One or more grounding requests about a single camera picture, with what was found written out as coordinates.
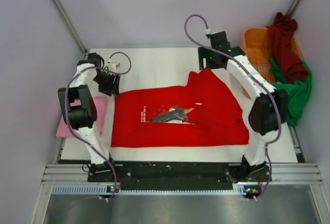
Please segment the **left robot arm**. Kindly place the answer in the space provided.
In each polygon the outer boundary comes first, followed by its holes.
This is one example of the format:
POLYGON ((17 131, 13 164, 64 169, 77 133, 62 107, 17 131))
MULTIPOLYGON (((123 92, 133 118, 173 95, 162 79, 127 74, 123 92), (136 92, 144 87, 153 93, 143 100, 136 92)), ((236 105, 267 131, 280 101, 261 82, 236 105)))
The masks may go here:
POLYGON ((90 173, 99 173, 104 180, 111 181, 116 177, 117 169, 96 125, 97 109, 89 89, 93 82, 98 84, 100 93, 119 96, 120 76, 104 68, 104 59, 99 54, 90 53, 87 59, 78 62, 68 85, 58 89, 58 99, 69 132, 87 147, 91 158, 90 173))

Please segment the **red teddy bear t-shirt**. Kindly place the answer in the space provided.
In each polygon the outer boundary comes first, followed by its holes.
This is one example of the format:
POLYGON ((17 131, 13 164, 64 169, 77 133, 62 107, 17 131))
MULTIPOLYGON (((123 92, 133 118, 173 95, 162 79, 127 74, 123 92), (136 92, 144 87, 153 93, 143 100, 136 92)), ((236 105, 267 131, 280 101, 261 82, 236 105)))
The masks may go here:
POLYGON ((115 100, 112 147, 246 145, 249 131, 227 85, 210 69, 185 86, 131 90, 115 100))

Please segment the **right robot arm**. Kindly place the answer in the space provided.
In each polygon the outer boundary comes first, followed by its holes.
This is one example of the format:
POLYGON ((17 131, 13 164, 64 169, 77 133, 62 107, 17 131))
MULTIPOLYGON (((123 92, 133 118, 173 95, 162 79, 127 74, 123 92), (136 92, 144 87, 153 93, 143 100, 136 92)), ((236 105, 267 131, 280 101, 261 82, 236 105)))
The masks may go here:
POLYGON ((248 112, 247 126, 250 133, 247 151, 241 160, 240 177, 251 181, 259 175, 269 176, 269 145, 277 142, 282 134, 288 107, 288 93, 277 90, 252 66, 246 53, 238 46, 232 47, 226 33, 205 30, 210 46, 199 45, 199 60, 213 62, 225 69, 248 93, 252 107, 248 112))

